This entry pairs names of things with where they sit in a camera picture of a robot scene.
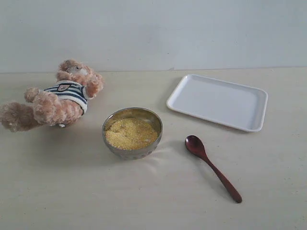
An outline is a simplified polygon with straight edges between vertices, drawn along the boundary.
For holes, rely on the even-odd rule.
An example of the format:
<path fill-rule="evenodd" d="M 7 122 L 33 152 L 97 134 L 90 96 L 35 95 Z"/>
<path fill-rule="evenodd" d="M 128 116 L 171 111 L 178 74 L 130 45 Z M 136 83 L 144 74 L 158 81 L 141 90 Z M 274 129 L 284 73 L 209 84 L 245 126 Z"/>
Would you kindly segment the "brown teddy bear striped sweater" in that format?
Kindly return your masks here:
<path fill-rule="evenodd" d="M 66 127 L 87 111 L 88 101 L 104 87 L 101 74 L 74 59 L 59 64 L 56 83 L 46 89 L 27 88 L 25 104 L 10 102 L 0 107 L 0 123 L 11 132 L 40 126 Z"/>

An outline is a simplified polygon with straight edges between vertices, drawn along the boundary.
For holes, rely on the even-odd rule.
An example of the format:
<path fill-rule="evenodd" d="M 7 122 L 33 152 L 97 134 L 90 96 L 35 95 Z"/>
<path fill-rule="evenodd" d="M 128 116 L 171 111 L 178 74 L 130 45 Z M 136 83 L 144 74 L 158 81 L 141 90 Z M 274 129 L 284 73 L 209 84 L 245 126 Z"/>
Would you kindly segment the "yellow millet grains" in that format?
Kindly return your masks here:
<path fill-rule="evenodd" d="M 123 118 L 110 126 L 105 137 L 108 143 L 117 149 L 138 150 L 156 141 L 158 133 L 141 119 Z"/>

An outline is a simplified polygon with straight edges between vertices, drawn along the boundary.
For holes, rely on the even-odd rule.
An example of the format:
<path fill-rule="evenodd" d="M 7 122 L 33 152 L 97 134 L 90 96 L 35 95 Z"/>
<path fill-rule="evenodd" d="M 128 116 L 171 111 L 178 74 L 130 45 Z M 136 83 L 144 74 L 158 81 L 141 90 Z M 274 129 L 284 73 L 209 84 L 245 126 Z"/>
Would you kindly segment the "steel bowl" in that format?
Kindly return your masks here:
<path fill-rule="evenodd" d="M 156 141 L 154 141 L 149 146 L 142 148 L 142 149 L 136 149 L 136 150 L 121 150 L 113 147 L 110 145 L 105 137 L 106 131 L 110 128 L 110 126 L 116 122 L 117 120 L 123 119 L 123 118 L 138 118 L 141 119 L 147 123 L 149 123 L 154 130 L 158 133 L 158 138 Z M 109 116 L 102 126 L 102 137 L 103 141 L 106 144 L 106 146 L 109 148 L 109 150 L 114 153 L 115 155 L 121 157 L 125 160 L 136 160 L 136 159 L 142 159 L 149 154 L 151 154 L 158 146 L 159 142 L 162 139 L 163 134 L 163 123 L 161 118 L 154 113 L 153 111 L 141 108 L 141 107 L 129 107 L 124 108 L 121 110 L 118 110 L 114 112 L 111 116 Z"/>

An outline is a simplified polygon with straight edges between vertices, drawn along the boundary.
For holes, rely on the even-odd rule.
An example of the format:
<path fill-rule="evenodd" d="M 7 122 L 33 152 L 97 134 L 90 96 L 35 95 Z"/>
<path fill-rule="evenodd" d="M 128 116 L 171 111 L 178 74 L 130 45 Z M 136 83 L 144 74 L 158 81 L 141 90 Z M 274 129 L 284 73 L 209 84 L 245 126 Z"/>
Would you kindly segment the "dark red wooden spoon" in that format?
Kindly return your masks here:
<path fill-rule="evenodd" d="M 204 147 L 203 142 L 195 135 L 189 135 L 185 138 L 185 147 L 186 149 L 196 157 L 202 159 L 206 162 L 211 169 L 214 171 L 216 176 L 219 178 L 229 195 L 232 199 L 240 204 L 242 203 L 242 196 L 240 193 L 235 189 L 235 187 L 230 183 L 230 181 L 221 173 L 221 171 L 210 161 L 206 154 L 206 150 Z"/>

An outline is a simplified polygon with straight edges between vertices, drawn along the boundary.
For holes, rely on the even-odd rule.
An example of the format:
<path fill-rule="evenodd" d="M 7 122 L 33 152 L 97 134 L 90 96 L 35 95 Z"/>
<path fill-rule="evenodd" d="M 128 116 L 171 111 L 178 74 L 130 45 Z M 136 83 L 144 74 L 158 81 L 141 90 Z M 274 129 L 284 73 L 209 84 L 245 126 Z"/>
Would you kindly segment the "white rectangular plastic tray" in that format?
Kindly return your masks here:
<path fill-rule="evenodd" d="M 170 110 L 245 132 L 259 132 L 268 94 L 259 88 L 196 74 L 184 76 L 169 96 Z"/>

